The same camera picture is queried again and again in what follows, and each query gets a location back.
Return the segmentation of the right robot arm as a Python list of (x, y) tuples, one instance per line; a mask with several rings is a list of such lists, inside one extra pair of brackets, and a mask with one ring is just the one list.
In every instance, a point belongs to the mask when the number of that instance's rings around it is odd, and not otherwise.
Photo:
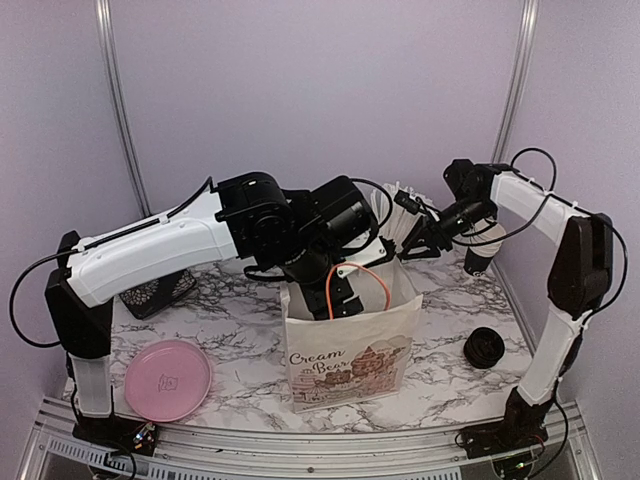
[(623, 237), (605, 214), (594, 213), (543, 186), (514, 162), (474, 163), (456, 159), (443, 178), (452, 203), (428, 206), (407, 192), (394, 201), (417, 221), (403, 240), (400, 257), (436, 257), (453, 247), (476, 256), (492, 256), (507, 244), (510, 251), (528, 247), (523, 264), (546, 254), (533, 277), (544, 280), (546, 320), (535, 352), (514, 388), (495, 430), (506, 448), (529, 437), (556, 398), (562, 377), (577, 357), (593, 318), (620, 295), (626, 275), (614, 272), (614, 254), (628, 253)]

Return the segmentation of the white paper takeout bag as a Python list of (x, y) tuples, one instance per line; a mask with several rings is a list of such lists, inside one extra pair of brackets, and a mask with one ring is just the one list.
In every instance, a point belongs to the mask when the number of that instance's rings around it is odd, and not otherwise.
[(398, 392), (423, 295), (399, 260), (355, 272), (349, 282), (364, 311), (314, 320), (298, 285), (280, 286), (285, 367), (296, 413)]

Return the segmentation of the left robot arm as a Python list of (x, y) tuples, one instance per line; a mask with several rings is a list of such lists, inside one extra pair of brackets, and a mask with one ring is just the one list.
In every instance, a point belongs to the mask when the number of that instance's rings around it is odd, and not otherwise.
[(269, 174), (207, 180), (182, 204), (97, 237), (65, 234), (52, 256), (45, 300), (68, 354), (86, 426), (106, 445), (125, 438), (113, 413), (109, 356), (113, 300), (122, 292), (207, 262), (252, 259), (298, 284), (312, 315), (332, 310), (323, 292), (361, 310), (340, 267), (388, 255), (381, 221), (360, 183), (336, 177), (314, 190), (284, 190)]

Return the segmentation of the stack of paper coffee cups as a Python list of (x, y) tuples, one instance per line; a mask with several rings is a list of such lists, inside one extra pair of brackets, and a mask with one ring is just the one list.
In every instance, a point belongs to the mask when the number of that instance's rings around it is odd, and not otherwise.
[(472, 276), (482, 275), (499, 252), (501, 238), (505, 234), (505, 229), (491, 220), (480, 220), (469, 232), (463, 234), (463, 242), (470, 244), (465, 255), (464, 271)]

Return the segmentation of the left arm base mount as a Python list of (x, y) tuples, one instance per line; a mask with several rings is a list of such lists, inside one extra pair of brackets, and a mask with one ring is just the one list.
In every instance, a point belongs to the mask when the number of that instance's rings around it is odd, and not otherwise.
[(156, 449), (158, 433), (159, 428), (152, 422), (122, 418), (115, 414), (105, 418), (80, 414), (72, 435), (93, 444), (151, 457)]

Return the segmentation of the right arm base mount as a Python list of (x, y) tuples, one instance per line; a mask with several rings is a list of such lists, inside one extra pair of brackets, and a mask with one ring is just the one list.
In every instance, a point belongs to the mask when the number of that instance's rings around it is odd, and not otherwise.
[(542, 445), (548, 439), (544, 422), (552, 405), (553, 399), (529, 405), (513, 388), (500, 420), (462, 428), (456, 444), (469, 459)]

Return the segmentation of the stack of black cup lids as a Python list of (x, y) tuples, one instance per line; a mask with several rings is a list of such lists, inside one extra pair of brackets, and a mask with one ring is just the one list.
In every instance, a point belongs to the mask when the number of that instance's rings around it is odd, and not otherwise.
[(476, 328), (467, 338), (463, 346), (463, 354), (474, 368), (492, 368), (505, 354), (504, 340), (491, 328)]

